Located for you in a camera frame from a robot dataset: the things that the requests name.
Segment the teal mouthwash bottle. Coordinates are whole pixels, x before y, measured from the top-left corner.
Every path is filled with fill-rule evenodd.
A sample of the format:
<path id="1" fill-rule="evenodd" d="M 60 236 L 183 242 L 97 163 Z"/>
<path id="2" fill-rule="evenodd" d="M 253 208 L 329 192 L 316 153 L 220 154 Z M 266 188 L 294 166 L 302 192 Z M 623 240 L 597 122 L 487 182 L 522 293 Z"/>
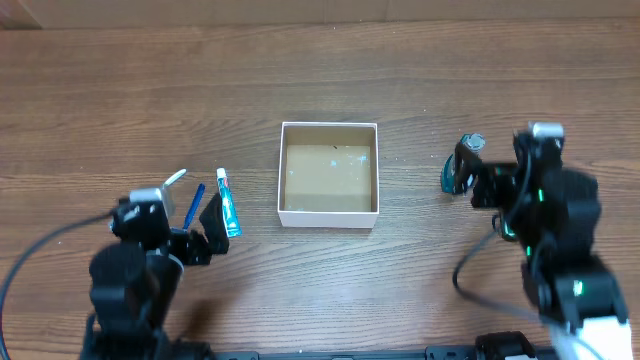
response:
<path id="1" fill-rule="evenodd" d="M 486 145 L 486 139 L 480 133 L 464 134 L 459 142 L 469 148 L 473 153 L 479 155 Z M 441 189 L 444 193 L 455 194 L 455 155 L 451 154 L 441 171 Z"/>

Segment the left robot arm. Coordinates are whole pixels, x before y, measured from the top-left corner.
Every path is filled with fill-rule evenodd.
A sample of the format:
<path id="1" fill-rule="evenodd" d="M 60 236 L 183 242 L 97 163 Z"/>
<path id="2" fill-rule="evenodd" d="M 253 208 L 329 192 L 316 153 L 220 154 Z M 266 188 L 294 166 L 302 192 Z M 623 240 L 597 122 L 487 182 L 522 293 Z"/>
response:
<path id="1" fill-rule="evenodd" d="M 199 215 L 203 233 L 172 229 L 160 200 L 121 199 L 112 218 L 119 241 L 90 262 L 94 313 L 80 357 L 213 359 L 206 342 L 170 340 L 164 322 L 185 268 L 207 266 L 228 252 L 221 195 Z"/>

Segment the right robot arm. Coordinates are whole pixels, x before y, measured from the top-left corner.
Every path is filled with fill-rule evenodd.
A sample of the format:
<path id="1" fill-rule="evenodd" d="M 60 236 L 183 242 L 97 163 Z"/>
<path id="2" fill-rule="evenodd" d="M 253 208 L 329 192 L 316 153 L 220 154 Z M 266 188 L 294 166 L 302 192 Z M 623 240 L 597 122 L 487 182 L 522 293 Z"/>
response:
<path id="1" fill-rule="evenodd" d="M 601 215 L 597 180 L 564 166 L 560 130 L 528 130 L 513 137 L 513 163 L 485 162 L 458 142 L 449 161 L 455 195 L 470 192 L 475 208 L 493 209 L 487 240 L 519 243 L 524 292 L 535 312 L 462 287 L 483 307 L 543 324 L 560 359 L 630 359 L 632 330 L 614 273 L 594 253 Z"/>

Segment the teal toothpaste tube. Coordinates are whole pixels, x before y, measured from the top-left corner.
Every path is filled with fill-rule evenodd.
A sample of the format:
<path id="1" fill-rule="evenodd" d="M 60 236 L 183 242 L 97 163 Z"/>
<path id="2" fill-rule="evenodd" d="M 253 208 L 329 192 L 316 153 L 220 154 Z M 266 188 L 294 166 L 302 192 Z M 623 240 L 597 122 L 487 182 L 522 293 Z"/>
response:
<path id="1" fill-rule="evenodd" d="M 229 238 L 239 237 L 242 235 L 242 229 L 239 224 L 226 169 L 222 167 L 217 168 L 216 178 L 218 191 L 222 200 L 222 217 L 227 236 Z"/>

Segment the green white toothbrush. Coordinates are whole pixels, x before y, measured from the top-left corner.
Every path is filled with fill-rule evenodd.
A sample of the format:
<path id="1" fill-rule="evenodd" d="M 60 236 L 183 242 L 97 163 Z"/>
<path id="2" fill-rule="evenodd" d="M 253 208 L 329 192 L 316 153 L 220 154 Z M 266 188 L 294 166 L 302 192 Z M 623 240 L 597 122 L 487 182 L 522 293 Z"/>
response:
<path id="1" fill-rule="evenodd" d="M 173 175 L 171 175 L 169 178 L 167 178 L 164 181 L 164 183 L 162 184 L 162 188 L 163 189 L 170 188 L 173 184 L 175 184 L 178 180 L 180 180 L 186 173 L 187 173 L 187 170 L 185 168 L 175 172 Z"/>

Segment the open white cardboard box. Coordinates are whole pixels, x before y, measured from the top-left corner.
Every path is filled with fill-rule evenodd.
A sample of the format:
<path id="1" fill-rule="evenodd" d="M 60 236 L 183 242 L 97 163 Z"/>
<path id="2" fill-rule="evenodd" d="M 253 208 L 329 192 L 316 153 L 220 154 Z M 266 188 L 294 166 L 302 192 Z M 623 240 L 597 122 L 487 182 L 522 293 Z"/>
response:
<path id="1" fill-rule="evenodd" d="M 289 228 L 373 228 L 380 213 L 378 126 L 284 122 L 277 213 Z"/>

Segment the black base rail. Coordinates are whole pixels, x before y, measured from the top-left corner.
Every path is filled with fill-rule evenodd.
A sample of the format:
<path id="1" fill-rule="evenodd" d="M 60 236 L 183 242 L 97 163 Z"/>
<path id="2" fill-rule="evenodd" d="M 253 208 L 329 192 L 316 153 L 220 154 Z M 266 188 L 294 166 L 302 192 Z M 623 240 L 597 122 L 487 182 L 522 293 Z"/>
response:
<path id="1" fill-rule="evenodd" d="M 414 350 L 337 351 L 261 354 L 256 351 L 220 352 L 215 360 L 557 360 L 550 346 L 535 346 L 521 332 L 478 336 L 469 345 L 430 345 Z"/>

